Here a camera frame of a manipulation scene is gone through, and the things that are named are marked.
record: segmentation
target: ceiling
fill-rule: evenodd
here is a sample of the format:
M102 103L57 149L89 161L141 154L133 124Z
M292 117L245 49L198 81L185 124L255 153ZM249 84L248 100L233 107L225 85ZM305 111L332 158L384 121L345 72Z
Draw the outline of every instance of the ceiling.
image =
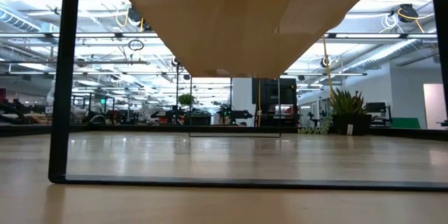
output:
M62 0L0 0L0 10L7 10L14 15L20 16L27 22L41 27L41 32L58 32L60 25L60 10ZM428 16L421 20L423 27L434 22L432 0L360 0L348 13L340 25L330 30L332 33L364 33L364 34L387 34L387 33L416 33L420 32L415 22L402 23L388 21L394 24L393 27L387 24L385 19L387 14L400 8L400 4L412 4L420 16ZM128 0L80 0L78 13L78 32L79 33L121 33L121 32L140 32L139 24L126 22L127 9L130 7ZM14 27L6 22L0 22L0 32L2 33L20 33L23 30ZM163 41L158 37L139 38L144 44L142 50L133 51L128 46L134 38L78 38L76 41L76 60L109 62L108 64L86 64L77 65L77 72L103 72L104 75L79 75L75 76L73 91L81 92L82 89L103 88L121 88L112 92L112 89L102 91L102 94L115 95L117 99L126 99L126 95L131 95L137 101L148 100L152 103L164 105L175 104L176 96L176 67L172 65L174 55L166 47ZM28 60L48 60L53 61L57 56L57 40L43 40L39 38L8 38L1 39L12 43L13 46L20 47L35 52L38 56L32 57L30 52L19 52L21 57ZM332 69L348 64L356 60L361 55L368 53L379 46L388 43L395 43L390 40L379 39L347 39L336 40L328 39L327 51L332 60ZM11 44L3 43L3 49L11 49ZM414 57L421 57L429 51L419 51L414 54L404 55L402 60L409 60ZM0 59L17 60L20 56L14 57L13 53L0 54ZM322 41L317 41L307 52L294 62L287 72L305 71L310 73L322 72L321 59L324 57ZM428 60L421 60L414 67L434 67L434 63ZM54 69L54 64L46 67ZM11 71L39 71L26 65L13 65ZM153 74L109 74L112 72L151 72ZM179 92L190 91L190 80L184 80L187 74L182 69L182 75L179 78L182 90ZM313 83L315 77L308 76L306 83ZM50 89L51 78L44 80ZM194 78L192 80L193 94L197 101L203 107L216 108L214 102L227 102L230 96L229 78ZM135 88L135 90L123 90L123 88Z

